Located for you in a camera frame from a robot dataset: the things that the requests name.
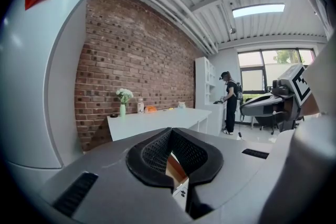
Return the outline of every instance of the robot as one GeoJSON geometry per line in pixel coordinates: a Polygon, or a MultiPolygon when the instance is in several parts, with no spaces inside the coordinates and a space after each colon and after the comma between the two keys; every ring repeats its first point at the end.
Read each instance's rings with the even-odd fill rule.
{"type": "Polygon", "coordinates": [[[272,83],[271,92],[255,97],[240,106],[243,116],[273,116],[276,122],[293,122],[301,111],[301,106],[311,94],[311,90],[302,74],[303,64],[291,66],[278,80],[272,83]],[[290,103],[290,111],[285,109],[290,103]]]}

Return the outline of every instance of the green vase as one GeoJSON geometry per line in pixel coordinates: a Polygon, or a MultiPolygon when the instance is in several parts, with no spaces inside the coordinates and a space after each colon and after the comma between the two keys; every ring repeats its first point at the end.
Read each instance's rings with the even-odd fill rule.
{"type": "Polygon", "coordinates": [[[126,106],[124,104],[120,105],[120,116],[124,118],[126,115],[126,106]]]}

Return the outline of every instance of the small black object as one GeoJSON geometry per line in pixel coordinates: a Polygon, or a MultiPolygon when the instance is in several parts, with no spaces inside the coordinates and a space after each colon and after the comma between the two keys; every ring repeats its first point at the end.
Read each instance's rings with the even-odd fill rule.
{"type": "Polygon", "coordinates": [[[250,155],[253,157],[257,157],[257,158],[262,158],[262,159],[267,159],[269,153],[266,152],[261,152],[261,151],[255,151],[255,150],[250,150],[249,148],[243,150],[244,154],[246,155],[250,155]]]}
{"type": "Polygon", "coordinates": [[[274,95],[289,95],[290,90],[287,85],[279,85],[276,88],[272,89],[274,95]]]}
{"type": "Polygon", "coordinates": [[[84,172],[74,183],[54,202],[53,207],[62,214],[71,217],[86,194],[96,182],[98,176],[84,172]]]}
{"type": "Polygon", "coordinates": [[[272,88],[276,88],[278,86],[278,81],[277,80],[274,80],[273,83],[272,83],[272,88]]]}

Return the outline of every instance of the backpack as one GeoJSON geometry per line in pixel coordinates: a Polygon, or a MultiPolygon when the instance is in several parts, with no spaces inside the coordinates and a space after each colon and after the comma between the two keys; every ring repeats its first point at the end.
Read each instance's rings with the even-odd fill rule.
{"type": "Polygon", "coordinates": [[[239,82],[235,82],[233,80],[230,80],[231,82],[235,83],[237,85],[237,92],[234,93],[235,97],[237,98],[237,100],[241,101],[243,100],[243,88],[242,85],[240,85],[239,82]]]}

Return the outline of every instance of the white shelf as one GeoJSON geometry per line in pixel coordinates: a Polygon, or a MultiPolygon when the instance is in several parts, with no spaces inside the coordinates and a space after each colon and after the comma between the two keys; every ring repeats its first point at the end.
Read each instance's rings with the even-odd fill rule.
{"type": "Polygon", "coordinates": [[[196,59],[196,107],[212,100],[216,83],[215,67],[205,57],[196,59]]]}

